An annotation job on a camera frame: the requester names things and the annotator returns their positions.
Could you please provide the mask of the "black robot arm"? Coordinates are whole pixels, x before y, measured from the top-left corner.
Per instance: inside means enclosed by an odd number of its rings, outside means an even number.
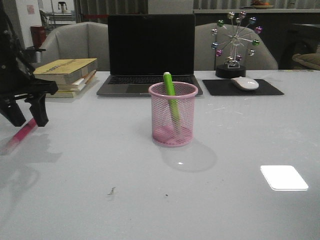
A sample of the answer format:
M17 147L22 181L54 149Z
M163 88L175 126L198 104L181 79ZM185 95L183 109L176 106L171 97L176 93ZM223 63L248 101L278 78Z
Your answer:
M36 78L35 68L25 59L20 41L9 16L0 5L0 113L15 127L26 119L17 104L24 99L39 127L49 119L46 112L46 95L58 91L55 81Z

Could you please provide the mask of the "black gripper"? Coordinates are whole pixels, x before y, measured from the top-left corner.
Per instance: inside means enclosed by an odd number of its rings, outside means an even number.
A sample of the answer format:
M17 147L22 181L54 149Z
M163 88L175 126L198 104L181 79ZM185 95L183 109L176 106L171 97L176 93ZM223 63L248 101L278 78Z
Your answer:
M10 48L0 50L0 113L15 127L21 127L26 119L16 100L24 99L39 127L49 119L46 112L46 95L58 91L55 81L38 79L34 68L20 52Z

